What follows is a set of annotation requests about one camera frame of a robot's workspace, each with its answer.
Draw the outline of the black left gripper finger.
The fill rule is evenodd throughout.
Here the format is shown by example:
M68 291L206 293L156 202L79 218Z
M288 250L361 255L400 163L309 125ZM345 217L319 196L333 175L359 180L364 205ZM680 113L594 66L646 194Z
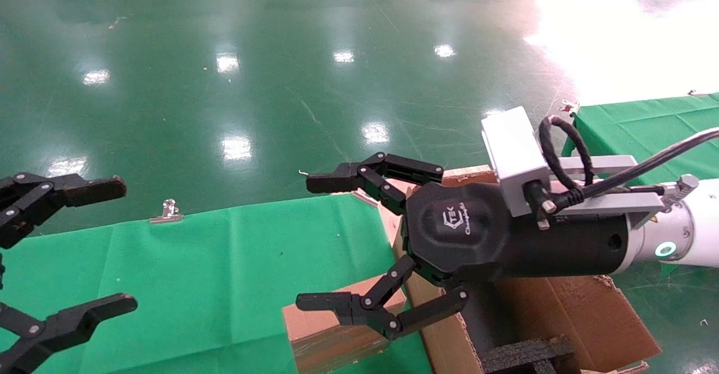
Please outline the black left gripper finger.
M13 248L63 207L87 206L126 196L118 176L85 180L79 174L10 175L1 180L1 246Z
M41 321L2 303L2 330L18 336L1 354L2 372L32 373L54 354L87 343L103 321L134 312L137 307L131 295L113 294L64 308Z

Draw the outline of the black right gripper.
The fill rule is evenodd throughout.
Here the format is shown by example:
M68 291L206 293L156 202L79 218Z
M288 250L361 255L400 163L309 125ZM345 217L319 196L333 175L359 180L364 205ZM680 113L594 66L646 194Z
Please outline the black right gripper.
M459 313L469 300L460 285L418 307L391 313L385 303L414 271L434 285L449 287L609 275L626 258L629 228L623 215L550 217L549 228L540 229L534 215L511 215L498 184L447 187L439 184L443 174L440 165L377 152L364 161L341 163L330 174L306 175L309 193L362 190L394 215L404 215L409 256L402 256L365 295L298 294L296 307L332 312L340 325L369 326L394 341ZM421 187L407 198L389 179Z

